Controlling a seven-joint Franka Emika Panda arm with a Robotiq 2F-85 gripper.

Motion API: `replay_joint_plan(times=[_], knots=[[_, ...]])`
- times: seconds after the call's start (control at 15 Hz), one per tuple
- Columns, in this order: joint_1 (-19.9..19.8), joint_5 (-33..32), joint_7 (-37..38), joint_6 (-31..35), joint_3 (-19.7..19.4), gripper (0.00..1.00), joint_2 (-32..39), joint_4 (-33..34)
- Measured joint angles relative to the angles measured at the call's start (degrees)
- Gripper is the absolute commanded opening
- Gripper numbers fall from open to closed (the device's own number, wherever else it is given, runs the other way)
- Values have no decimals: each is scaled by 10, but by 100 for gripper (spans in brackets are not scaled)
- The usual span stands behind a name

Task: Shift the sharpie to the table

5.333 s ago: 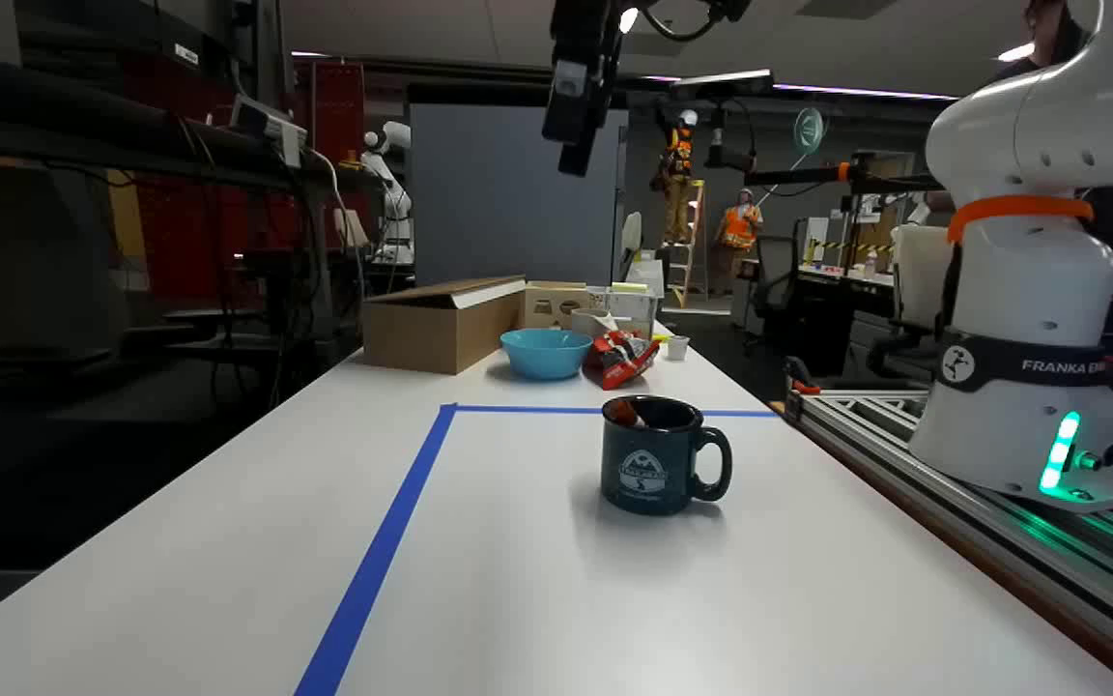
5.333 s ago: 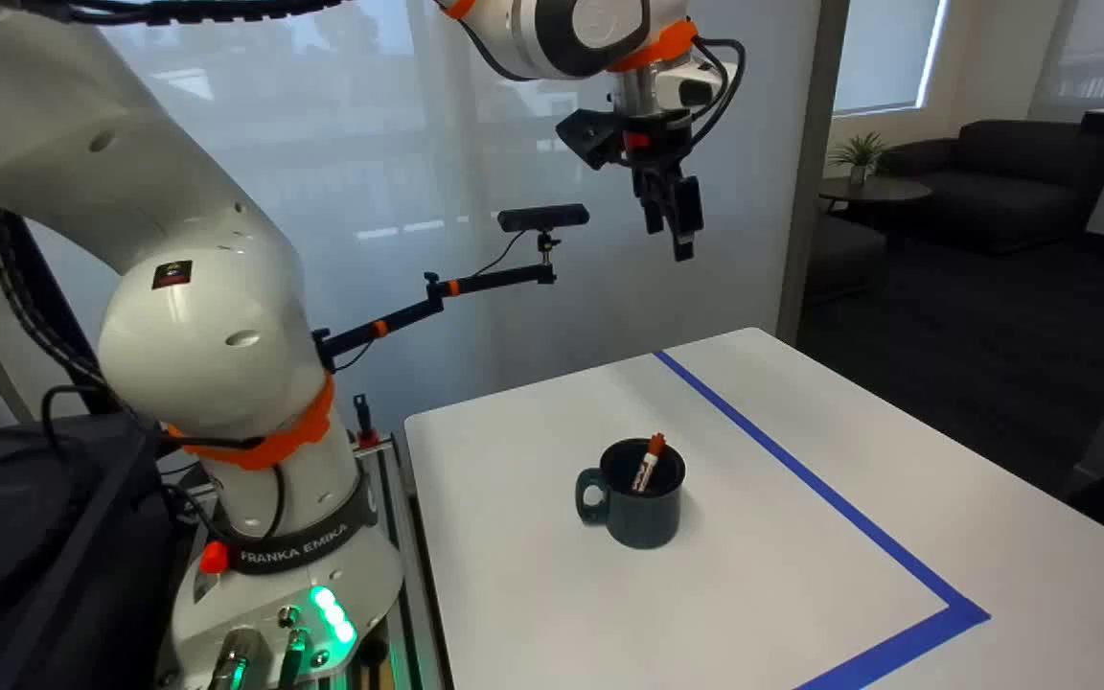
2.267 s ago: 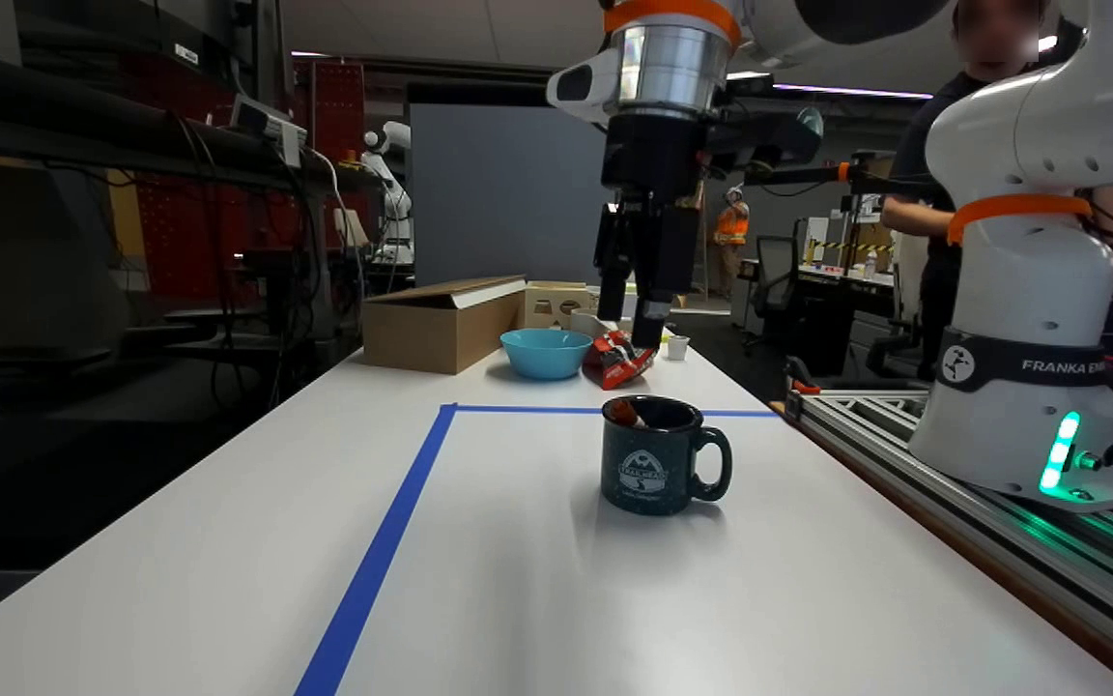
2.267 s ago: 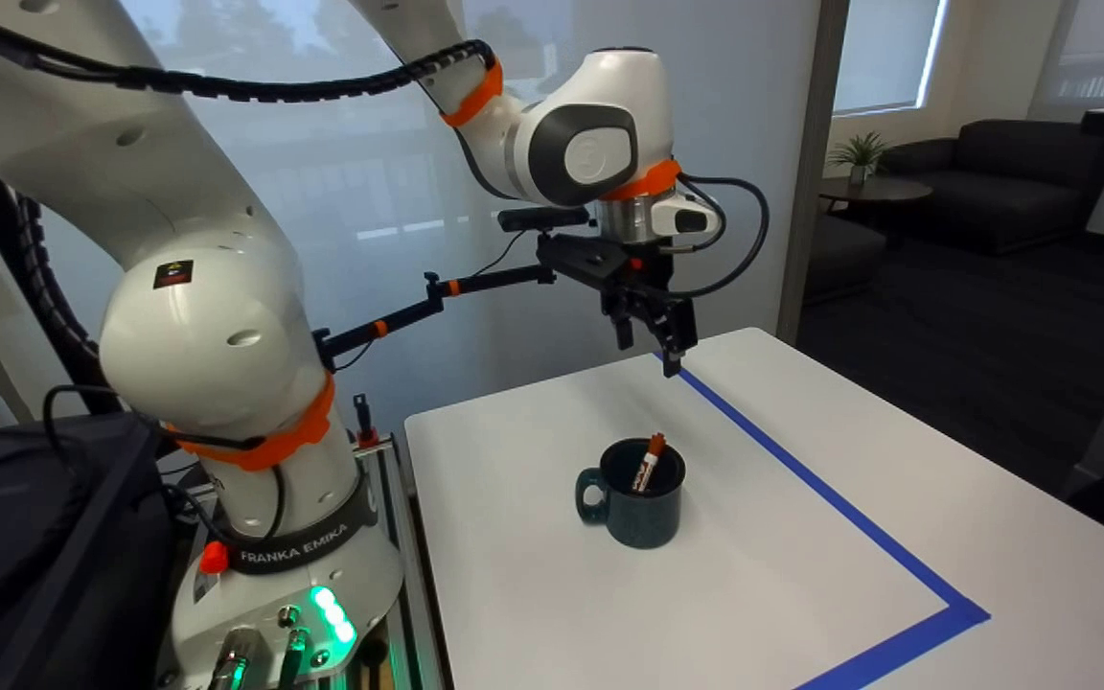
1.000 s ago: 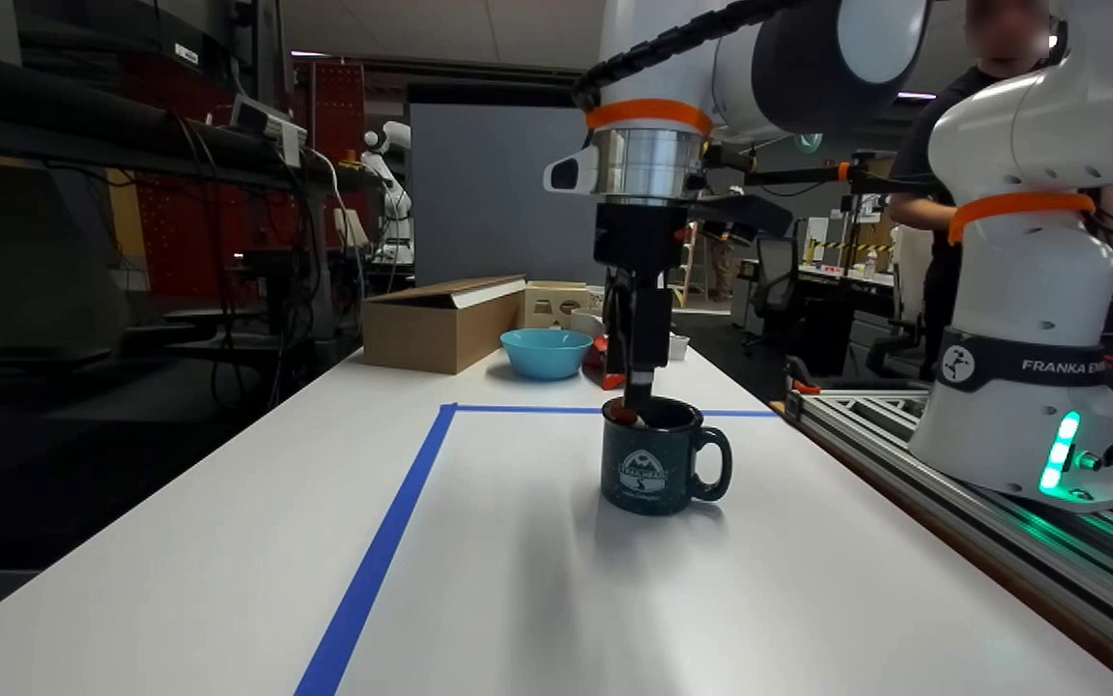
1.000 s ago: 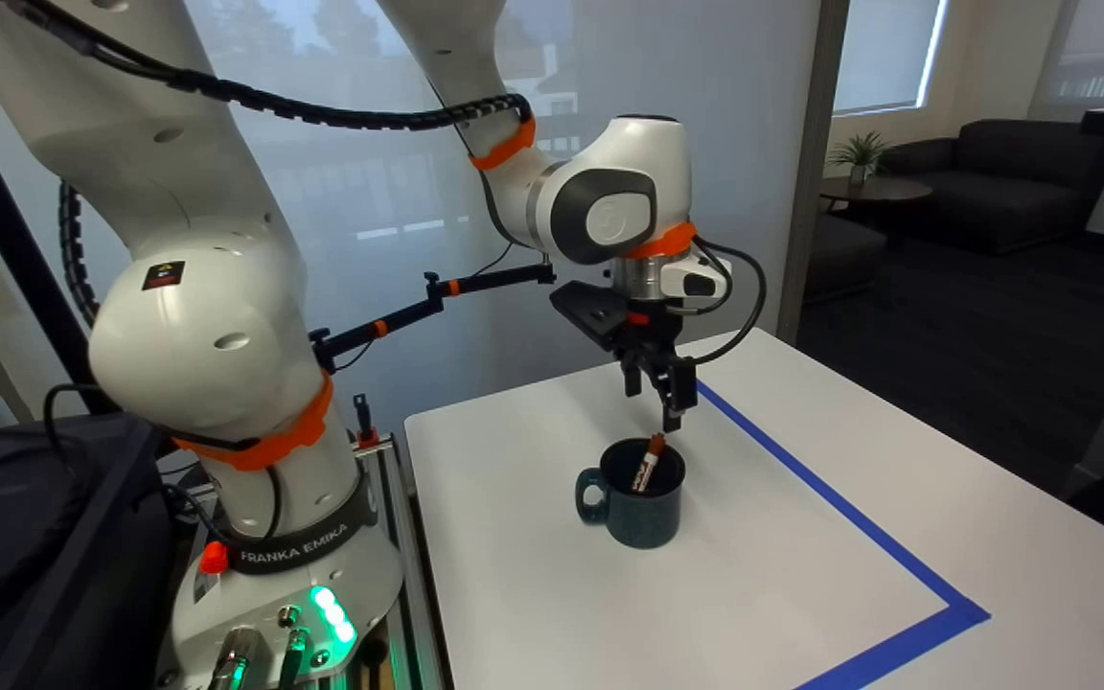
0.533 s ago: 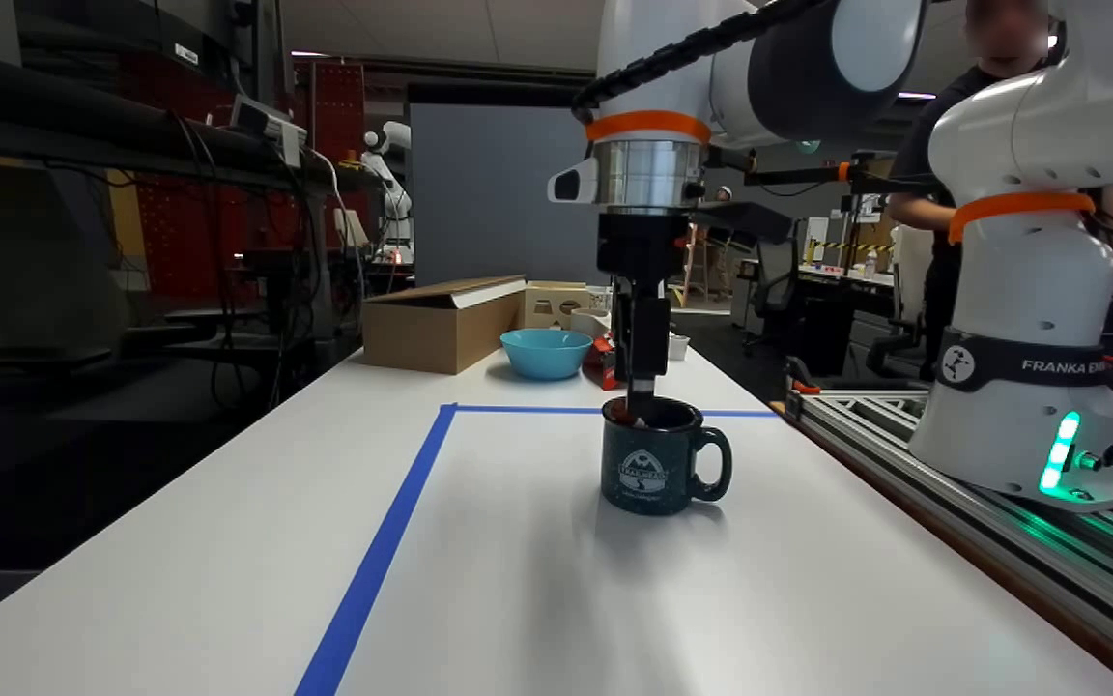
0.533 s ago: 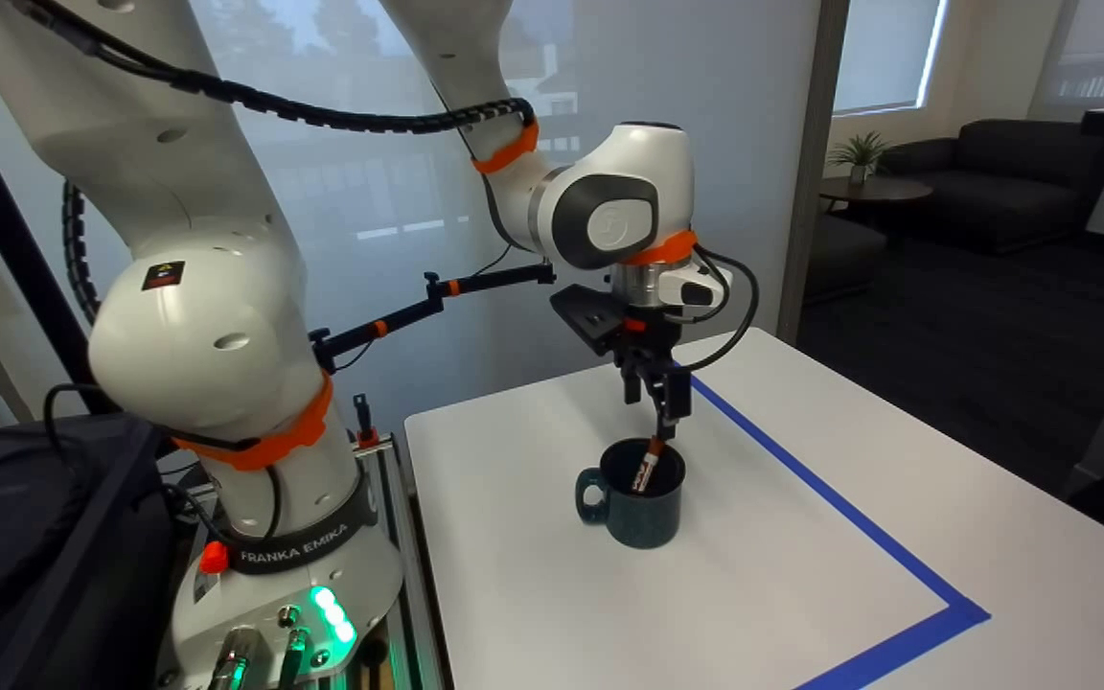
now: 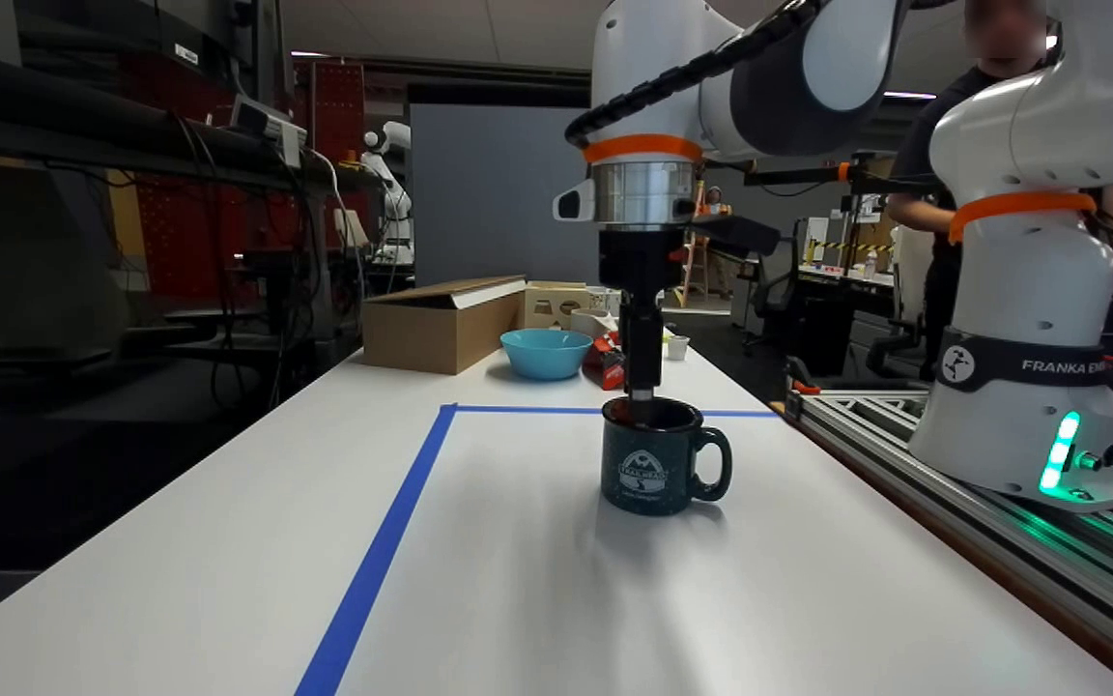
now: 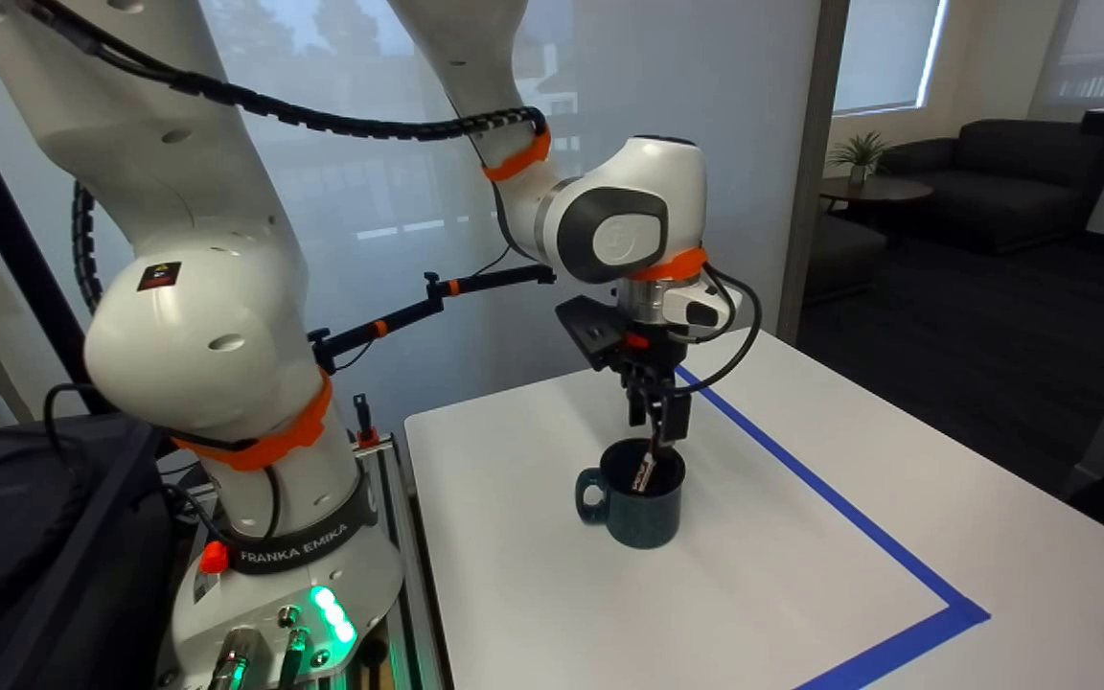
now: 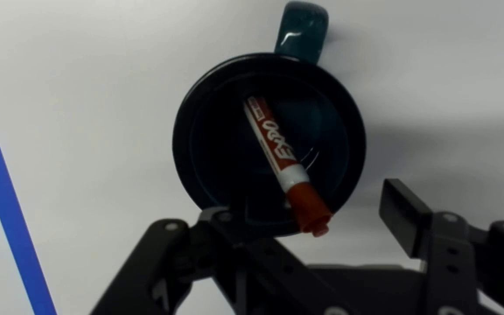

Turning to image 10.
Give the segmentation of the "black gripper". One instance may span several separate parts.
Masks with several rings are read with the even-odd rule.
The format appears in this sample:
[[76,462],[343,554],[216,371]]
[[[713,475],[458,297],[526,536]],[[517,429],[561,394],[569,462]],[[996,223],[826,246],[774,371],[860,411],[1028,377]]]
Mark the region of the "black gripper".
[[675,388],[675,366],[685,360],[679,331],[625,331],[618,345],[623,388],[628,392],[628,424],[647,421],[647,397],[660,394],[662,443],[682,440],[689,429],[689,392]]

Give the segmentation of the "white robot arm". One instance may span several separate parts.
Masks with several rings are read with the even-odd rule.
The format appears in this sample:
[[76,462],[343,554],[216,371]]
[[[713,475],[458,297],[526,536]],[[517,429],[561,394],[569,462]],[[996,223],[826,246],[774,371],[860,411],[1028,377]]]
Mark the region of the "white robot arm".
[[642,134],[563,180],[552,129],[514,81],[526,0],[390,0],[453,111],[439,121],[330,113],[234,84],[200,0],[0,0],[0,81],[41,153],[108,208],[131,264],[84,332],[84,365],[119,411],[172,432],[220,489],[220,540],[243,573],[345,553],[366,524],[338,424],[334,355],[453,297],[343,337],[308,332],[311,246],[247,129],[255,113],[345,136],[466,136],[509,249],[542,281],[610,282],[610,308],[561,308],[602,366],[651,366],[720,332],[736,287],[703,246],[703,148]]

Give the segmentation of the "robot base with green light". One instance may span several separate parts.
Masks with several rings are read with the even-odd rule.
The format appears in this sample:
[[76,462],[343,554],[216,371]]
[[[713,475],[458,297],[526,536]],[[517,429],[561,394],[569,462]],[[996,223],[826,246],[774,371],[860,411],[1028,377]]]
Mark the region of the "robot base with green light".
[[345,690],[398,593],[402,554],[371,508],[308,540],[220,524],[177,586],[177,690]]

